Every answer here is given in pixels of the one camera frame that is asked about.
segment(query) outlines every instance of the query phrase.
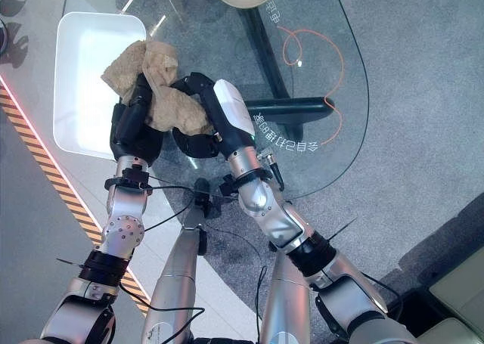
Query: orange cable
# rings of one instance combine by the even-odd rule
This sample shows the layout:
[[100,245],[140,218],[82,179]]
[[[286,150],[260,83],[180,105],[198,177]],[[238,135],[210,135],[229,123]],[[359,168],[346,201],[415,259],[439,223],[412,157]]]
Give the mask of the orange cable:
[[[329,108],[331,108],[332,110],[334,110],[338,114],[338,118],[339,118],[340,123],[338,125],[337,130],[333,133],[333,135],[330,138],[328,138],[327,140],[324,140],[324,141],[322,141],[320,143],[320,145],[325,145],[328,142],[330,142],[333,139],[335,139],[335,137],[338,136],[338,134],[340,133],[341,128],[343,127],[343,114],[335,106],[333,106],[332,104],[330,104],[327,101],[327,98],[329,96],[331,96],[334,92],[336,92],[336,90],[341,86],[341,84],[343,82],[343,78],[344,78],[344,74],[345,74],[345,67],[344,67],[345,66],[345,63],[344,63],[343,55],[341,54],[341,51],[338,48],[338,46],[331,39],[329,39],[327,36],[325,36],[324,34],[318,33],[316,31],[310,30],[310,29],[298,29],[298,30],[295,30],[295,31],[290,31],[290,30],[288,30],[288,29],[286,29],[286,28],[284,28],[282,26],[278,26],[278,29],[281,29],[281,30],[285,31],[287,34],[289,34],[287,36],[287,38],[284,40],[284,45],[283,45],[283,48],[282,48],[282,57],[284,59],[285,64],[287,64],[288,66],[293,66],[294,64],[296,64],[297,62],[299,62],[301,60],[301,58],[303,57],[303,47],[301,45],[301,41],[297,37],[297,34],[299,34],[299,33],[310,33],[310,34],[313,34],[315,36],[318,36],[318,37],[324,39],[326,42],[330,43],[330,45],[336,50],[336,52],[338,53],[338,56],[340,57],[341,71],[340,71],[340,77],[338,79],[338,82],[337,82],[337,84],[323,98],[324,103],[327,106],[329,106]],[[289,42],[289,40],[291,38],[294,38],[296,40],[296,43],[297,43],[298,49],[299,49],[298,57],[293,62],[290,62],[286,58],[287,43]]]

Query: white tray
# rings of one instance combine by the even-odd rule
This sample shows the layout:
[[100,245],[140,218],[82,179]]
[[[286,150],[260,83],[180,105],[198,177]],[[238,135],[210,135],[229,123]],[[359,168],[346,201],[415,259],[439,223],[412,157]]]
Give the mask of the white tray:
[[65,151],[113,159],[109,134],[119,97],[101,74],[128,45],[146,38],[131,15],[68,13],[57,28],[54,140]]

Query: beige chair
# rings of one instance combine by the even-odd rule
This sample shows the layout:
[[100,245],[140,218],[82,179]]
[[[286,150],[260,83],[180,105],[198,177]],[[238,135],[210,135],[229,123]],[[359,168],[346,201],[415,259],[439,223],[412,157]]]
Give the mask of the beige chair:
[[430,292],[484,339],[484,247],[431,286]]
[[420,344],[484,344],[472,330],[455,318],[441,321],[417,339]]

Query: beige cloth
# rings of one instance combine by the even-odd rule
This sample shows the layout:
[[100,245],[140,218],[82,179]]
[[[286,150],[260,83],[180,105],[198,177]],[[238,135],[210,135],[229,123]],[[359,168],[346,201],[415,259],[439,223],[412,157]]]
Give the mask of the beige cloth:
[[171,45],[154,40],[131,44],[103,73],[101,78],[127,104],[139,73],[153,90],[146,123],[153,129],[169,131],[177,127],[186,135],[209,133],[205,110],[193,98],[170,88],[176,79],[178,60]]

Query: yellow black striped tape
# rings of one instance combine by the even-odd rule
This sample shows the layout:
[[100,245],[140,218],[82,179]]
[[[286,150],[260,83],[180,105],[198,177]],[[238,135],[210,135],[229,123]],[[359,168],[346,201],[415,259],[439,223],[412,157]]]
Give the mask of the yellow black striped tape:
[[[52,183],[54,189],[59,193],[60,198],[65,202],[68,210],[72,212],[83,231],[88,235],[94,245],[101,244],[101,229],[87,206],[76,194],[72,185],[62,173],[52,155],[45,148],[35,129],[27,120],[18,103],[10,96],[7,89],[0,82],[0,106],[12,122],[20,138],[23,140],[33,158],[39,164],[40,169],[45,173],[47,179]],[[128,290],[136,293],[144,301],[149,302],[145,292],[140,287],[131,270],[127,271],[121,280]],[[143,315],[147,314],[148,307],[141,301],[132,297]]]

